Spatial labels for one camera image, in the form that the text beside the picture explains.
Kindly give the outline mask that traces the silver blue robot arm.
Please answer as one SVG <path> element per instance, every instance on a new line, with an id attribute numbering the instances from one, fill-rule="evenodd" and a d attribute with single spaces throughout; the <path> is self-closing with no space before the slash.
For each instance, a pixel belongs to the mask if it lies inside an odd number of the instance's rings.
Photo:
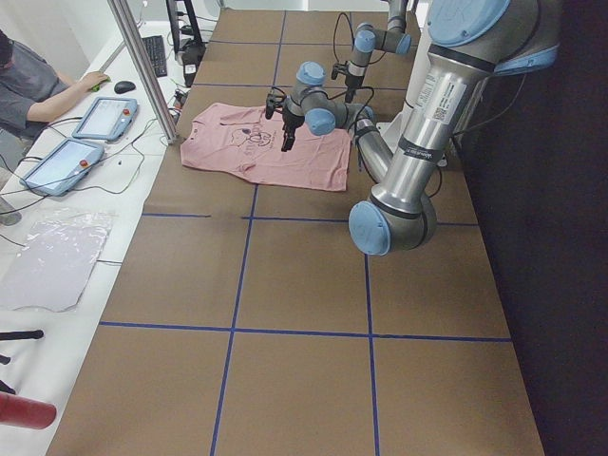
<path id="1" fill-rule="evenodd" d="M 478 83 L 551 66 L 560 45 L 559 1 L 435 1 L 427 15 L 429 69 L 402 135 L 389 146 L 370 110 L 351 97 L 333 101 L 324 90 L 328 73 L 302 64 L 292 91 L 269 94 L 268 114 L 283 120 L 282 147 L 307 126 L 316 136 L 349 133 L 374 186 L 349 215 L 351 239 L 370 256 L 410 250 L 429 241 L 436 214 L 428 181 L 456 132 Z"/>
<path id="2" fill-rule="evenodd" d="M 407 1 L 390 0 L 389 16 L 385 29 L 369 23 L 361 23 L 354 34 L 350 58 L 343 65 L 347 87 L 345 102 L 351 103 L 356 91 L 363 86 L 365 75 L 375 51 L 405 55 L 411 46 L 411 37 L 406 33 Z"/>

